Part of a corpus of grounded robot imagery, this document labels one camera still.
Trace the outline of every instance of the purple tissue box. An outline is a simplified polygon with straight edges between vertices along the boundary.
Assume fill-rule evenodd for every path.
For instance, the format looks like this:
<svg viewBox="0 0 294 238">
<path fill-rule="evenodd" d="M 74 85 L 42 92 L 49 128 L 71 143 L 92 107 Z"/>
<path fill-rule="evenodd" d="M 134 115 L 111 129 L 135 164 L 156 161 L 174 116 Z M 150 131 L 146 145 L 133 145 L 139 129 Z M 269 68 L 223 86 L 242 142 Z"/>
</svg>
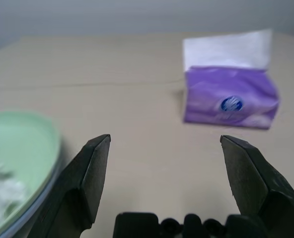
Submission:
<svg viewBox="0 0 294 238">
<path fill-rule="evenodd" d="M 279 96 L 265 70 L 191 67 L 185 75 L 185 122 L 270 128 Z"/>
</svg>

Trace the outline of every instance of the beige table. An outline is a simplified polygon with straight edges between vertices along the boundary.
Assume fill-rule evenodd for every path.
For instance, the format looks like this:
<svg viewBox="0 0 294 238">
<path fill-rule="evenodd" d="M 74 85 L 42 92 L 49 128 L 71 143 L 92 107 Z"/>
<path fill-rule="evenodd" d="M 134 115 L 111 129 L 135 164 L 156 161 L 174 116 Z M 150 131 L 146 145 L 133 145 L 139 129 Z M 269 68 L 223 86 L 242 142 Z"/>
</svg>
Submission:
<svg viewBox="0 0 294 238">
<path fill-rule="evenodd" d="M 67 162 L 88 139 L 112 136 L 96 223 L 83 238 L 111 238 L 123 211 L 180 222 L 191 212 L 220 222 L 238 213 L 221 134 L 257 146 L 294 188 L 294 37 L 274 37 L 270 75 L 282 102 L 261 131 L 182 123 L 181 41 L 200 35 L 25 37 L 0 50 L 0 111 L 51 117 Z"/>
</svg>

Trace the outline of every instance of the white tissue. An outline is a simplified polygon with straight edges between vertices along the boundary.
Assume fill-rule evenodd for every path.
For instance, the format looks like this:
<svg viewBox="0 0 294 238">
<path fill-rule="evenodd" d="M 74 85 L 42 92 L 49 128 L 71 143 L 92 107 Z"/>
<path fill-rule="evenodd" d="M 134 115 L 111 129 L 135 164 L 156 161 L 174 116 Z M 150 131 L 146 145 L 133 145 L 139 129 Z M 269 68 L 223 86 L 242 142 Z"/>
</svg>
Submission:
<svg viewBox="0 0 294 238">
<path fill-rule="evenodd" d="M 185 39 L 184 69 L 192 66 L 267 69 L 271 41 L 271 30 Z"/>
<path fill-rule="evenodd" d="M 10 173 L 1 171 L 0 167 L 0 223 L 9 212 L 23 203 L 26 199 L 26 188 L 23 183 L 11 177 Z"/>
</svg>

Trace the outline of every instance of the white crumpled tissue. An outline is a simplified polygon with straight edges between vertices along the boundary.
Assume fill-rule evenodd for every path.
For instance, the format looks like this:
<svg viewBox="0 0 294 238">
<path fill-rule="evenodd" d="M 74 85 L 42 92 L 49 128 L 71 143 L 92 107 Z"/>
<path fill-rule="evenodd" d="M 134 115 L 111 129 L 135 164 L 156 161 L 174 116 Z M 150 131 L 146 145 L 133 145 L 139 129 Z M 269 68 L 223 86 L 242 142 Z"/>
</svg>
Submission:
<svg viewBox="0 0 294 238">
<path fill-rule="evenodd" d="M 16 207 L 27 197 L 25 185 L 5 172 L 0 166 L 0 223 L 2 223 Z"/>
</svg>

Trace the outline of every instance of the logo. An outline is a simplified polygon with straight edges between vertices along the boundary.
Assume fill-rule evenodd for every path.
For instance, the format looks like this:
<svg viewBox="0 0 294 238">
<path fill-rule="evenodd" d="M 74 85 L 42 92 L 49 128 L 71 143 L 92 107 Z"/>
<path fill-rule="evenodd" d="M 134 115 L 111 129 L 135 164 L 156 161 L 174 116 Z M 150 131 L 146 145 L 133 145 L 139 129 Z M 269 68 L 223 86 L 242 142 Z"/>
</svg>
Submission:
<svg viewBox="0 0 294 238">
<path fill-rule="evenodd" d="M 221 109 L 225 112 L 238 112 L 243 108 L 242 100 L 237 96 L 231 96 L 224 99 L 221 103 Z"/>
</svg>

